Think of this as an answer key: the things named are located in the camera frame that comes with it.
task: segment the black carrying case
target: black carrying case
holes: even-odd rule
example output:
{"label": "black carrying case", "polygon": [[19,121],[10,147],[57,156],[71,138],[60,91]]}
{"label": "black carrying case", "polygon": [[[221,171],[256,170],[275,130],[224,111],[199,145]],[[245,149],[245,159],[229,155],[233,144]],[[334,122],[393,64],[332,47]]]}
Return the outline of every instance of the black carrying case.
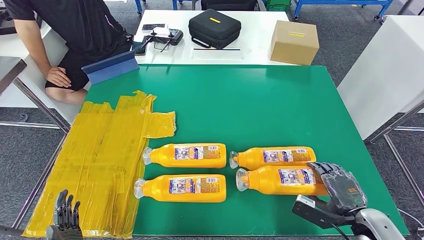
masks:
{"label": "black carrying case", "polygon": [[205,48],[214,47],[218,50],[236,40],[241,29],[240,21],[213,9],[207,9],[188,21],[188,31],[193,42]]}

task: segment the person's arm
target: person's arm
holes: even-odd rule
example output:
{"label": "person's arm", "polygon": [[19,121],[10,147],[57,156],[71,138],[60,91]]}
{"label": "person's arm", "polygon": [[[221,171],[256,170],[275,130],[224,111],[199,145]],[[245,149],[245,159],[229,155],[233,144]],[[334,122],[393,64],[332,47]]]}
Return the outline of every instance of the person's arm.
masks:
{"label": "person's arm", "polygon": [[16,32],[45,79],[60,87],[70,87],[71,81],[62,67],[52,67],[47,58],[40,28],[35,20],[14,20]]}

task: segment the yellow plastic bottle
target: yellow plastic bottle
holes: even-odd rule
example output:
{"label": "yellow plastic bottle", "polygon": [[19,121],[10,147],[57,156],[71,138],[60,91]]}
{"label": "yellow plastic bottle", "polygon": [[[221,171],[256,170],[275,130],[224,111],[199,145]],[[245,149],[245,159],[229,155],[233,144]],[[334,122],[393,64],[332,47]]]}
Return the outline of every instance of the yellow plastic bottle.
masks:
{"label": "yellow plastic bottle", "polygon": [[160,164],[168,168],[220,169],[227,163],[226,146],[222,143],[167,144],[160,148],[146,147],[144,164]]}
{"label": "yellow plastic bottle", "polygon": [[153,180],[139,178],[136,198],[151,197],[161,202],[221,203],[227,197],[225,176],[219,174],[162,175]]}
{"label": "yellow plastic bottle", "polygon": [[255,189],[272,195],[328,195],[321,177],[308,166],[263,166],[253,171],[240,168],[235,183],[241,192]]}
{"label": "yellow plastic bottle", "polygon": [[231,151],[229,166],[256,170],[263,166],[301,166],[315,162],[314,150],[307,146],[253,147],[245,152]]}

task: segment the smartphone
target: smartphone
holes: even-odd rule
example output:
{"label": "smartphone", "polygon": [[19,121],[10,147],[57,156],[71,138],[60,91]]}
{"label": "smartphone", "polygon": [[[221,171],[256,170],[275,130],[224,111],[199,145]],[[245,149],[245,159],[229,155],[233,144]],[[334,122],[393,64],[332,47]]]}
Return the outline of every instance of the smartphone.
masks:
{"label": "smartphone", "polygon": [[164,23],[161,23],[161,24],[143,24],[141,31],[143,33],[150,33],[156,27],[164,28],[165,26],[166,26],[166,24],[164,24]]}
{"label": "smartphone", "polygon": [[145,42],[146,42],[146,37],[147,36],[144,36],[143,37],[143,41],[142,42],[139,42],[139,41],[133,41],[132,42],[132,48],[131,48],[131,50],[134,50],[136,56],[144,56],[144,55],[146,55],[146,47],[147,46],[144,46],[143,48],[141,48],[143,46],[143,44],[145,44]]}

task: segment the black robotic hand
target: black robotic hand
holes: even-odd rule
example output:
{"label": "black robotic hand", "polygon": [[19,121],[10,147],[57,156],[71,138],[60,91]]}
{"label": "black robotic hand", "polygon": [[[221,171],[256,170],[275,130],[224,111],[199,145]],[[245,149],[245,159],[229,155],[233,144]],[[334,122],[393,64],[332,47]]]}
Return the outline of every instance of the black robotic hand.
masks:
{"label": "black robotic hand", "polygon": [[80,215],[78,208],[80,202],[75,203],[72,210],[72,200],[74,196],[71,194],[67,198],[68,190],[65,189],[59,193],[54,206],[53,221],[54,225],[50,225],[45,230],[47,240],[82,240],[83,233],[80,229]]}
{"label": "black robotic hand", "polygon": [[307,165],[321,176],[330,201],[325,202],[316,196],[309,196],[323,211],[346,216],[348,213],[366,208],[367,198],[351,172],[341,166],[326,162],[308,162]]}

